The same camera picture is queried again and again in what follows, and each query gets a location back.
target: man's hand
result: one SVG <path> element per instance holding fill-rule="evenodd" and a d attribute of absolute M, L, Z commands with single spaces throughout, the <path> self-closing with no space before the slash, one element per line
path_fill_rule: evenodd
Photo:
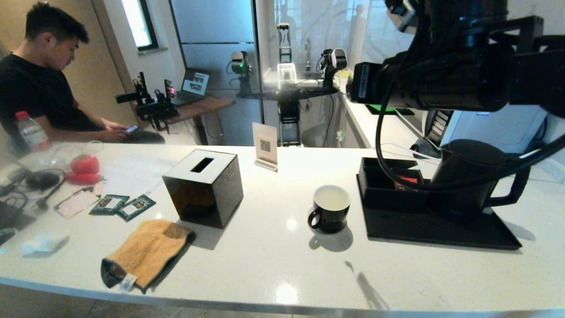
<path fill-rule="evenodd" d="M 128 129 L 127 127 L 125 127 L 122 124 L 118 124 L 118 123 L 110 122 L 110 121 L 105 121 L 104 126 L 107 130 L 110 130 L 110 131 L 126 131 L 126 129 Z"/>
<path fill-rule="evenodd" d="M 103 130 L 98 132 L 98 140 L 105 143 L 120 143 L 127 137 L 125 130 Z"/>

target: red bottle cap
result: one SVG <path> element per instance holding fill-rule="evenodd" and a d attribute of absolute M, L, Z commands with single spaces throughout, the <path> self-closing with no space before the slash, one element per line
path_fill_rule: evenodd
<path fill-rule="evenodd" d="M 19 111 L 19 112 L 16 113 L 17 119 L 24 119 L 24 118 L 27 118 L 27 117 L 29 117 L 29 114 L 25 110 L 22 110 L 22 111 Z"/>

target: brown towel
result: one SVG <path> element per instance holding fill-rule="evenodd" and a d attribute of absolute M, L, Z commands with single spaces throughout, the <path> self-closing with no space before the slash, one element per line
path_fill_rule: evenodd
<path fill-rule="evenodd" d="M 113 287 L 127 273 L 137 277 L 143 293 L 157 277 L 164 278 L 188 247 L 191 230 L 167 220 L 143 221 L 114 253 L 102 260 L 102 280 Z"/>

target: window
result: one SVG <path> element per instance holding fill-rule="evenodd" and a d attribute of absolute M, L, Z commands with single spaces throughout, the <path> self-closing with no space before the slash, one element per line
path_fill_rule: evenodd
<path fill-rule="evenodd" d="M 121 0 L 139 51 L 159 47 L 145 0 Z"/>

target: kettle handle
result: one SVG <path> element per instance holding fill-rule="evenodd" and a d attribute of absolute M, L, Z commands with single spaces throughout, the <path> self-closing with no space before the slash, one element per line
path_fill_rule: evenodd
<path fill-rule="evenodd" d="M 524 192 L 526 183 L 528 183 L 530 167 L 516 173 L 514 182 L 510 188 L 510 193 L 507 196 L 491 197 L 485 204 L 487 207 L 499 207 L 501 205 L 514 204 Z"/>

